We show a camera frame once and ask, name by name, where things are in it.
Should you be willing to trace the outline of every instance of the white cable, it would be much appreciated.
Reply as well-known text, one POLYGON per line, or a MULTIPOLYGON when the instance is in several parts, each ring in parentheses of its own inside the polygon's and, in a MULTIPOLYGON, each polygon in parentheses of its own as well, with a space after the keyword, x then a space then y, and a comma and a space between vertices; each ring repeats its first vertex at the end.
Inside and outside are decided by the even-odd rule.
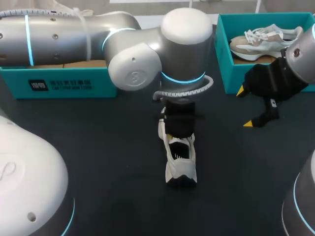
POLYGON ((261 6, 261 0, 257 0, 257 5, 256 5, 256 11, 255 11, 255 13, 259 13, 260 6, 261 6))
POLYGON ((88 29, 88 26, 87 26, 87 22, 86 22, 85 18, 82 16, 80 10, 77 7, 75 7, 73 9, 73 12, 81 20, 81 23, 82 23, 82 26, 83 26, 83 30, 84 30, 85 36, 87 38, 87 61, 90 61, 91 60, 91 55, 92 55, 92 43, 91 43, 91 36, 89 34, 89 29, 88 29))
POLYGON ((62 12, 51 11, 51 10, 36 9, 36 8, 35 9, 16 9, 16 10, 8 10, 8 11, 0 12, 0 17, 25 16, 25 15, 75 16, 74 14, 62 13, 62 12))
POLYGON ((202 88, 198 88, 192 91, 187 91, 187 92, 165 92, 165 91, 156 91, 153 94, 153 100, 157 101, 162 97, 188 97, 188 96, 193 96, 193 95, 197 95, 199 93, 202 93, 204 91, 206 91, 207 89, 209 89, 212 85, 213 85, 213 79, 208 76, 205 75, 204 78, 206 80, 208 80, 208 83, 202 87, 202 88))

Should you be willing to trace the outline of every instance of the teal shoe box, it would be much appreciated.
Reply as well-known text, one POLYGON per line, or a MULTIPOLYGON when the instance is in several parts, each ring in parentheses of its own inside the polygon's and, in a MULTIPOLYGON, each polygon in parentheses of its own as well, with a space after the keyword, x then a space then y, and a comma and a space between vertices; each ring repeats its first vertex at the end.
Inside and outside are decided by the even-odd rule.
MULTIPOLYGON (((282 29, 295 29, 301 26, 306 32, 315 23, 312 13, 258 13, 223 14, 219 16, 215 48, 217 52, 225 93, 236 94, 240 89, 246 72, 255 64, 234 64, 229 48, 229 40, 244 35, 245 31, 264 28, 276 24, 282 29)), ((303 91, 315 91, 309 85, 303 91)))
POLYGON ((15 99, 111 98, 117 94, 107 67, 2 67, 0 74, 15 99))

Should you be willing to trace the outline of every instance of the blue led ring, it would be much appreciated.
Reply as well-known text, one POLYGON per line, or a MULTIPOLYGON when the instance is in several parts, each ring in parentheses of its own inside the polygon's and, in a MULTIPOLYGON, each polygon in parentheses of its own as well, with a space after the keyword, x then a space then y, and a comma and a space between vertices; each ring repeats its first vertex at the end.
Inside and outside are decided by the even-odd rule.
POLYGON ((69 228, 70 228, 70 225, 73 221, 73 217, 74 217, 74 210, 75 210, 75 199, 73 199, 73 211, 72 211, 72 216, 71 216, 71 219, 69 221, 69 224, 67 226, 67 228, 65 229, 64 233, 61 235, 61 236, 65 236, 65 234, 68 232, 69 228))
POLYGON ((105 38, 103 44, 102 44, 102 51, 104 51, 104 46, 105 46, 105 43, 106 41, 109 39, 110 36, 113 36, 114 34, 120 32, 120 31, 123 31, 123 30, 136 30, 136 29, 133 29, 133 28, 121 28, 121 29, 114 29, 114 30, 111 30, 110 33, 107 35, 107 37, 105 38))
POLYGON ((30 24, 29 24, 29 16, 28 15, 25 15, 25 29, 26 29, 26 40, 27 40, 27 44, 28 44, 30 65, 34 66, 32 46, 31 46, 30 24))
POLYGON ((162 75, 167 78, 168 80, 172 81, 172 82, 175 82, 175 83, 178 83, 178 84, 191 84, 193 82, 197 82, 198 80, 201 80, 204 76, 205 76, 206 72, 203 72, 201 76, 199 76, 198 78, 196 79, 193 79, 193 80, 188 80, 188 81, 180 81, 180 80, 175 80, 171 77, 168 77, 167 75, 165 75, 163 72, 162 72, 162 75))
POLYGON ((315 39, 315 24, 313 25, 312 32, 313 32, 313 37, 314 37, 314 39, 315 39))
POLYGON ((298 205, 297 205, 297 202, 296 202, 296 198, 295 198, 295 185, 296 185, 296 181, 297 179, 299 178, 300 174, 297 176, 296 180, 295 180, 295 183, 294 183, 294 188, 293 188, 293 197, 294 197, 294 203, 295 203, 295 207, 297 209, 297 212, 299 213, 301 219, 303 220, 304 224, 307 226, 307 228, 309 228, 309 230, 315 235, 315 231, 311 228, 311 226, 306 222, 306 220, 304 219, 298 205))

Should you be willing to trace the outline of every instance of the white sneaker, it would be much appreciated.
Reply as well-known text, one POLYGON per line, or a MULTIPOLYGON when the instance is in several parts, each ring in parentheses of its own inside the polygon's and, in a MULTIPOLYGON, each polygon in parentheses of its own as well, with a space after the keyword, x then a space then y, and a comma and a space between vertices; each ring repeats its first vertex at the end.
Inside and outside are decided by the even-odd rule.
POLYGON ((175 186, 195 186, 196 153, 193 146, 194 134, 191 137, 178 139, 165 133, 164 119, 158 123, 158 136, 163 140, 167 154, 165 170, 166 183, 175 186))
POLYGON ((280 50, 290 46, 303 33, 302 27, 281 29, 275 24, 266 28, 245 32, 229 42, 231 52, 244 59, 254 61, 263 55, 281 57, 280 50))

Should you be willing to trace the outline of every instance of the black table surface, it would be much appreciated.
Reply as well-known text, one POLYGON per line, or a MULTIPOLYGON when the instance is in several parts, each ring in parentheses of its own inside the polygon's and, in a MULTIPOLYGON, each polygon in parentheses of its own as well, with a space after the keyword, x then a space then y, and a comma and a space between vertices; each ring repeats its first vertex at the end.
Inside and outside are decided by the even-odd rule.
POLYGON ((225 94, 214 47, 207 75, 190 190, 165 184, 158 82, 114 99, 15 100, 1 80, 0 107, 64 158, 78 236, 284 236, 283 199, 315 149, 315 94, 284 102, 264 128, 244 128, 262 99, 225 94))

